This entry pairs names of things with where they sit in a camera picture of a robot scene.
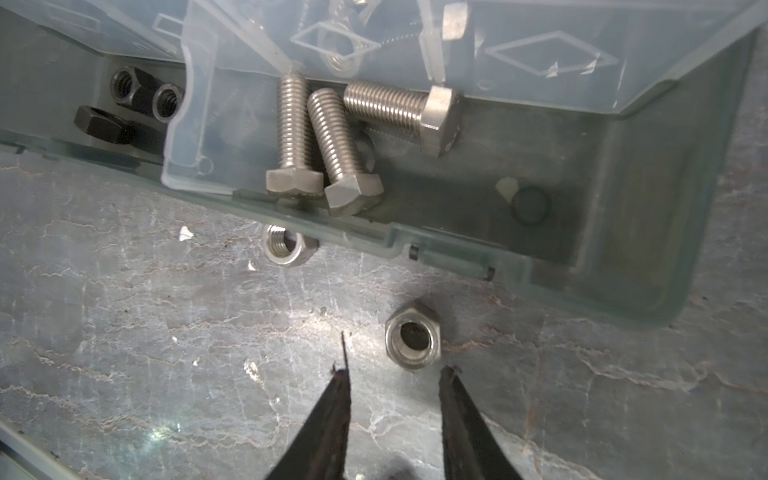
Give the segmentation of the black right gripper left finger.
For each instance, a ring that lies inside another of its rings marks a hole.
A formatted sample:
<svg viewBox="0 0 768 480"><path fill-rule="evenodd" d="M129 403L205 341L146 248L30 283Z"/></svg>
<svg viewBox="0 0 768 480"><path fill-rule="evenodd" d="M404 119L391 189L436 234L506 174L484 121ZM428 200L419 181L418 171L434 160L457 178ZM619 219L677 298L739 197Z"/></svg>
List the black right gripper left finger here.
<svg viewBox="0 0 768 480"><path fill-rule="evenodd" d="M344 367L331 379L298 434L266 479L344 479L351 421L351 380L344 333Z"/></svg>

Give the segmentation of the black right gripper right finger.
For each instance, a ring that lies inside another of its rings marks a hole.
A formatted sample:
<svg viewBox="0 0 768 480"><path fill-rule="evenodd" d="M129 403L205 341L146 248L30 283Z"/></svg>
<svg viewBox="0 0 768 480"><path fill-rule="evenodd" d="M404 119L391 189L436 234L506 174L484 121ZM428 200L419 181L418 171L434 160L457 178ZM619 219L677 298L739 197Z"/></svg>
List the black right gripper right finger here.
<svg viewBox="0 0 768 480"><path fill-rule="evenodd" d="M441 370L439 399L446 479L522 479L451 366Z"/></svg>

